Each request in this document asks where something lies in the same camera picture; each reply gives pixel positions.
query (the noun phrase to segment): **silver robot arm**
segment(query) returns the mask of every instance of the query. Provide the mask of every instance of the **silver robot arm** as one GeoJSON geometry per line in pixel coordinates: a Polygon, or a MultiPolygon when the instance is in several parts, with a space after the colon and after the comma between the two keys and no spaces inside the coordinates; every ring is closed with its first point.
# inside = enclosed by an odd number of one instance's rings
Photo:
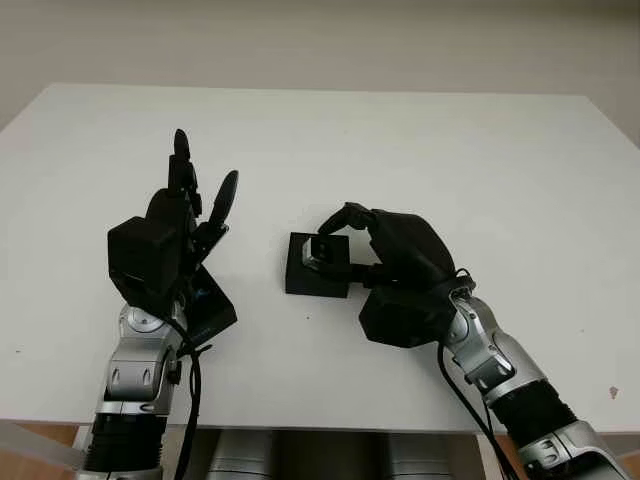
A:
{"type": "MultiPolygon", "coordinates": [[[[177,304],[172,318],[186,328],[177,304]]],[[[118,321],[120,342],[96,408],[84,470],[76,479],[161,480],[161,441],[180,382],[181,338],[161,319],[129,305],[118,321]]]]}
{"type": "Polygon", "coordinates": [[[453,362],[505,425],[531,478],[631,480],[591,425],[578,420],[522,346],[473,296],[452,297],[444,341],[453,362]]]}

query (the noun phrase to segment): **white table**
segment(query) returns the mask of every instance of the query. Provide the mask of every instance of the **white table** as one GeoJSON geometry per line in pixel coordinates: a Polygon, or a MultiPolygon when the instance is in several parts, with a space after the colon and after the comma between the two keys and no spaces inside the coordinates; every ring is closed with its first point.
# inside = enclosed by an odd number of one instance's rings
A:
{"type": "MultiPolygon", "coordinates": [[[[289,232],[351,200],[426,218],[578,416],[640,431],[640,153],[585,98],[97,85],[0,134],[0,418],[92,421],[122,305],[106,232],[165,185],[176,127],[207,214],[240,170],[206,262],[239,322],[202,357],[201,425],[476,429],[433,346],[365,339],[364,290],[284,294],[289,232]]],[[[170,422],[188,405],[183,383],[170,422]]]]}

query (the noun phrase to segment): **black cable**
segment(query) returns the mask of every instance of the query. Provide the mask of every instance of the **black cable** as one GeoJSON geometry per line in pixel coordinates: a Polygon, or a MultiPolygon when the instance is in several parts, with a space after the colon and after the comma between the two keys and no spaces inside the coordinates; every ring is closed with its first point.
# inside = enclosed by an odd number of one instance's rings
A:
{"type": "Polygon", "coordinates": [[[491,435],[494,435],[493,425],[491,424],[491,413],[489,412],[489,407],[484,402],[482,402],[482,405],[484,406],[484,413],[487,415],[487,427],[489,427],[489,431],[491,432],[491,435]]]}
{"type": "Polygon", "coordinates": [[[189,412],[189,420],[187,420],[187,426],[184,431],[184,439],[182,441],[182,448],[180,449],[180,456],[178,457],[178,466],[176,467],[176,473],[173,477],[175,480],[182,480],[184,474],[187,471],[189,465],[189,458],[191,457],[191,447],[193,446],[193,438],[196,433],[196,427],[198,426],[198,414],[200,412],[200,395],[202,393],[202,372],[200,370],[200,360],[198,357],[200,354],[209,348],[204,347],[201,350],[197,350],[196,346],[189,338],[187,331],[176,322],[173,318],[165,318],[165,323],[173,328],[185,345],[185,350],[191,357],[191,370],[189,372],[189,394],[191,395],[191,410],[189,412]]]}
{"type": "Polygon", "coordinates": [[[482,430],[482,433],[484,433],[485,436],[487,437],[487,440],[489,440],[489,443],[493,447],[493,451],[495,452],[496,457],[498,458],[498,462],[502,466],[502,470],[507,474],[507,478],[517,480],[518,476],[516,475],[515,470],[511,466],[511,462],[509,462],[509,459],[507,458],[505,453],[502,451],[502,448],[496,441],[493,435],[493,432],[491,432],[487,427],[487,425],[485,425],[485,423],[482,421],[482,418],[480,418],[480,415],[478,415],[478,412],[476,412],[476,410],[473,408],[471,403],[469,403],[469,400],[467,400],[467,398],[460,391],[458,386],[455,384],[455,382],[447,372],[447,369],[444,365],[444,344],[443,343],[438,343],[438,366],[440,367],[440,372],[442,373],[442,376],[446,380],[451,390],[454,391],[458,399],[462,402],[462,404],[469,411],[473,419],[476,421],[476,423],[482,430]]]}
{"type": "MultiPolygon", "coordinates": [[[[491,435],[495,438],[495,432],[493,431],[493,424],[491,423],[491,412],[489,412],[489,407],[484,402],[482,402],[482,406],[484,407],[484,413],[487,416],[487,427],[489,427],[489,431],[491,432],[491,435]]],[[[502,465],[499,465],[499,467],[500,467],[500,477],[502,478],[502,480],[505,480],[504,469],[502,468],[502,465]]]]}

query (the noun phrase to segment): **robotic hand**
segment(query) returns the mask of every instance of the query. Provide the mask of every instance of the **robotic hand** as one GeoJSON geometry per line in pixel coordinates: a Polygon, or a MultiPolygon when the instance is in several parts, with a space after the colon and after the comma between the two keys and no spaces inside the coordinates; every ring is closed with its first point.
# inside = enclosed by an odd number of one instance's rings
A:
{"type": "Polygon", "coordinates": [[[227,232],[238,172],[224,179],[208,221],[202,213],[189,144],[182,130],[169,158],[169,184],[156,192],[144,218],[108,233],[109,276],[124,297],[120,343],[96,409],[93,440],[78,479],[160,480],[162,435],[181,361],[191,357],[191,413],[176,470],[186,471],[200,403],[204,342],[236,321],[233,305],[202,265],[227,232]]]}
{"type": "Polygon", "coordinates": [[[346,297],[349,283],[361,282],[371,288],[360,312],[369,340],[404,348],[438,342],[445,379],[487,434],[505,474],[516,478],[492,432],[447,374],[445,348],[507,428],[531,478],[630,479],[520,344],[500,329],[491,309],[472,295],[469,272],[455,269],[425,220],[346,203],[318,232],[291,234],[287,293],[346,297]],[[349,263],[349,238],[333,235],[346,226],[368,231],[381,264],[349,263]]]}

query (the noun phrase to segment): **small black block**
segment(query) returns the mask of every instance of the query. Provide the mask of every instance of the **small black block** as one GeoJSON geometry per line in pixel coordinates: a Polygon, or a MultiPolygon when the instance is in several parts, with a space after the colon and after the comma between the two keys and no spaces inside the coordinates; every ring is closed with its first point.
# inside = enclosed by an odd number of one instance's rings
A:
{"type": "MultiPolygon", "coordinates": [[[[318,272],[302,264],[302,246],[312,233],[292,232],[289,238],[285,291],[296,295],[346,298],[349,293],[348,281],[336,281],[322,277],[318,272]]],[[[349,237],[346,235],[324,235],[323,240],[331,248],[334,265],[349,265],[349,237]]]]}

